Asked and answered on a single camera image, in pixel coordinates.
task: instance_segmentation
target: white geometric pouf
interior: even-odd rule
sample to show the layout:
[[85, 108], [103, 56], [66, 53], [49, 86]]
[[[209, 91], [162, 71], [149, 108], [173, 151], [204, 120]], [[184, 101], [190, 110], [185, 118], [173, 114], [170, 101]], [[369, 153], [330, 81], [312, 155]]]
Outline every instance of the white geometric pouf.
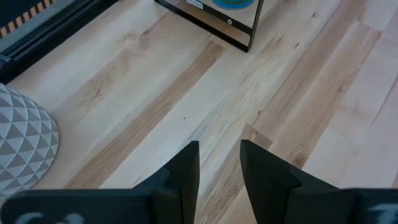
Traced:
[[0, 198], [36, 184], [58, 150], [58, 128], [32, 100], [0, 84]]

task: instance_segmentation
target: grey ottoman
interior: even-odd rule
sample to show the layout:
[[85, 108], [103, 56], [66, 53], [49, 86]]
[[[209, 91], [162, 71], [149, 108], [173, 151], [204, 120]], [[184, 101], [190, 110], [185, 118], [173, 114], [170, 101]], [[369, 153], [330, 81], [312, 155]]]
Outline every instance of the grey ottoman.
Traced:
[[0, 198], [26, 190], [48, 171], [58, 129], [32, 100], [0, 84]]

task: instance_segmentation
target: black plastic bracket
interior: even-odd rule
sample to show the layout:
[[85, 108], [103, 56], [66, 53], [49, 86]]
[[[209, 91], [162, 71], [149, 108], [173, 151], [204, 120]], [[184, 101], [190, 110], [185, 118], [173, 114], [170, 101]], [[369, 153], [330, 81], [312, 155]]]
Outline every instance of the black plastic bracket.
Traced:
[[218, 18], [218, 19], [226, 22], [227, 24], [239, 29], [240, 31], [248, 34], [250, 36], [250, 39], [249, 39], [249, 44], [246, 45], [246, 44], [243, 44], [240, 41], [234, 39], [233, 37], [225, 34], [224, 32], [222, 32], [218, 29], [215, 29], [214, 27], [210, 26], [209, 24], [199, 20], [195, 16], [175, 7], [173, 4], [168, 3], [167, 0], [154, 0], [154, 1], [159, 3], [162, 6], [166, 7], [170, 11], [178, 14], [179, 16], [183, 17], [184, 19], [187, 19], [190, 22], [207, 30], [208, 32], [216, 35], [217, 37], [223, 39], [224, 41], [228, 42], [229, 44], [233, 45], [234, 47], [236, 47], [244, 52], [249, 52], [249, 50], [251, 49], [251, 47], [253, 45], [254, 36], [256, 35], [257, 26], [258, 26], [259, 20], [260, 20], [262, 5], [264, 4], [264, 0], [259, 0], [257, 9], [256, 9], [256, 15], [254, 16], [253, 27], [248, 27], [248, 26], [242, 24], [241, 22], [233, 19], [232, 17], [229, 17], [228, 15], [223, 14], [222, 12], [220, 12], [216, 9], [213, 9], [212, 7], [207, 6], [206, 4], [203, 4], [203, 9], [202, 9], [203, 11], [211, 14], [212, 16], [215, 16], [216, 18]]

